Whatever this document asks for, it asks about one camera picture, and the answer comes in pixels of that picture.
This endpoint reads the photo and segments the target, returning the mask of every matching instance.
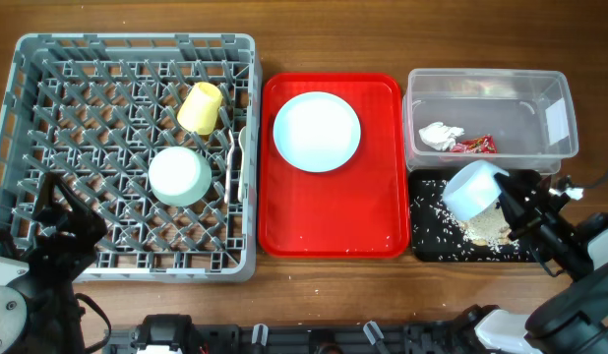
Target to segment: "red snack package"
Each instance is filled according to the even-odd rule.
[[[492,136],[487,135],[481,138],[457,143],[451,148],[451,152],[463,153],[497,153]]]

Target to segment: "wooden table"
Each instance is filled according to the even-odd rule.
[[[406,89],[414,68],[512,68],[566,74],[579,154],[562,172],[589,182],[608,167],[608,3],[586,1],[167,1],[0,5],[0,104],[18,38],[27,32],[247,32],[264,79],[280,72],[383,72]],[[565,215],[608,210],[608,183]],[[76,285],[118,327],[148,314],[190,314],[196,324],[356,325],[450,319],[468,306],[529,313],[569,284],[538,265],[390,261],[285,261],[259,254],[243,284],[100,282]],[[86,341],[102,336],[89,312]]]

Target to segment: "dish rack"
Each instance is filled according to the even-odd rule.
[[[246,34],[23,36],[0,112],[0,228],[22,250],[35,247],[34,235],[54,231],[31,220],[40,176],[51,171],[108,225],[96,262],[78,281],[249,279],[256,262],[258,58]],[[223,93],[220,119],[207,137],[185,132],[176,120],[197,82]],[[244,126],[242,160],[237,142]],[[236,153],[225,186],[231,144]],[[148,166],[172,146],[194,149],[211,164],[213,186],[195,205],[166,206],[151,192]]]

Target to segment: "clear plastic bin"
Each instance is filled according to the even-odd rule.
[[[559,72],[415,69],[404,98],[406,163],[462,166],[478,158],[509,169],[560,170],[578,153],[578,129],[566,77]],[[418,131],[433,122],[465,130],[458,142],[490,134],[498,153],[441,152]]]

